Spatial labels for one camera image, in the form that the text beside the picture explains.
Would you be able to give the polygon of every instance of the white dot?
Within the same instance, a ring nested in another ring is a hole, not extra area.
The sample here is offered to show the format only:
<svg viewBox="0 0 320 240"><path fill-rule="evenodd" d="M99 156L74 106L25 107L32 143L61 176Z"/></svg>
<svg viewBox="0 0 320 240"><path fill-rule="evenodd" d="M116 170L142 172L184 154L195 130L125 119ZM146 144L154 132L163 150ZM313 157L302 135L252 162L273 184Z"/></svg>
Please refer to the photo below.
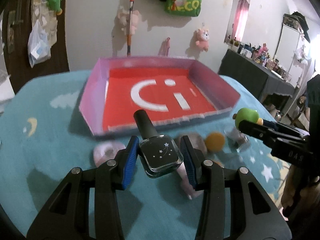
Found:
<svg viewBox="0 0 320 240"><path fill-rule="evenodd" d="M169 87L172 87L172 86L175 86L176 85L176 82L173 80L173 79L166 79L164 81L164 83L169 86Z"/></svg>

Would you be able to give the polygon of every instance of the green bag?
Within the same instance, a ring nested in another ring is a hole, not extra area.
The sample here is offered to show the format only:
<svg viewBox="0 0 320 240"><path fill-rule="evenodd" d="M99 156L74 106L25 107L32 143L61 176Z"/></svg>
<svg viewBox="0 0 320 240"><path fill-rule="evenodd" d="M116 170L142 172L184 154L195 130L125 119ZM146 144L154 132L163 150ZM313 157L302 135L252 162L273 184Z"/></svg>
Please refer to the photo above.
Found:
<svg viewBox="0 0 320 240"><path fill-rule="evenodd" d="M167 0L165 11L172 15L197 17L200 14L202 0Z"/></svg>

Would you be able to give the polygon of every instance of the metal screw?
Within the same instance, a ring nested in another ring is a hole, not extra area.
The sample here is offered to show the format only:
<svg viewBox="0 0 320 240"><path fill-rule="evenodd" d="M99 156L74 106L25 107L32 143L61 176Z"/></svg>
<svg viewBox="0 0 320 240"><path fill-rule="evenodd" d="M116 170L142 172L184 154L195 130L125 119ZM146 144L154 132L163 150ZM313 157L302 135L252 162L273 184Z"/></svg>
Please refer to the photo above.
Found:
<svg viewBox="0 0 320 240"><path fill-rule="evenodd" d="M205 161L203 162L203 164L204 164L205 166L212 166L213 162L212 162L211 160L205 160Z"/></svg>
<svg viewBox="0 0 320 240"><path fill-rule="evenodd" d="M80 171L81 171L81 170L80 170L79 167L75 167L75 168L73 168L73 169L71 170L71 173L72 173L72 174L78 174Z"/></svg>
<svg viewBox="0 0 320 240"><path fill-rule="evenodd" d="M249 172L249 170L246 167L241 167L240 172L243 174L247 174Z"/></svg>
<svg viewBox="0 0 320 240"><path fill-rule="evenodd" d="M115 166L116 164L117 164L117 162L115 160L108 160L107 161L108 166Z"/></svg>

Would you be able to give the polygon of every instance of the door handle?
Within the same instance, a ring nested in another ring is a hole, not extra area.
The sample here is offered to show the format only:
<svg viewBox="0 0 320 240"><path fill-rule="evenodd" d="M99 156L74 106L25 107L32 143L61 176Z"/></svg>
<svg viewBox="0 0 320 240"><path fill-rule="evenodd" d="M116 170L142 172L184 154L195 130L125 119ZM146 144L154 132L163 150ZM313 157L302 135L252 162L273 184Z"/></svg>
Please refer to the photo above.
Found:
<svg viewBox="0 0 320 240"><path fill-rule="evenodd" d="M14 29L15 25L23 23L23 20L16 19L16 11L10 11L8 16L8 32L7 32L7 44L8 54L14 52Z"/></svg>

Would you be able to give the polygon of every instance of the ceiling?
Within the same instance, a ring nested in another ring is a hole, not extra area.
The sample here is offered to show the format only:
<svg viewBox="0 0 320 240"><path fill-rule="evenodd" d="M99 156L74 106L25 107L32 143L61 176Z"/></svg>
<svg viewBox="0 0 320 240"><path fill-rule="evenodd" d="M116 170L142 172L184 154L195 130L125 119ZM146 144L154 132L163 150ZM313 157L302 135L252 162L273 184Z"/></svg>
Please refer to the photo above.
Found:
<svg viewBox="0 0 320 240"><path fill-rule="evenodd" d="M320 18L309 0L293 0L298 11L305 17L320 25Z"/></svg>

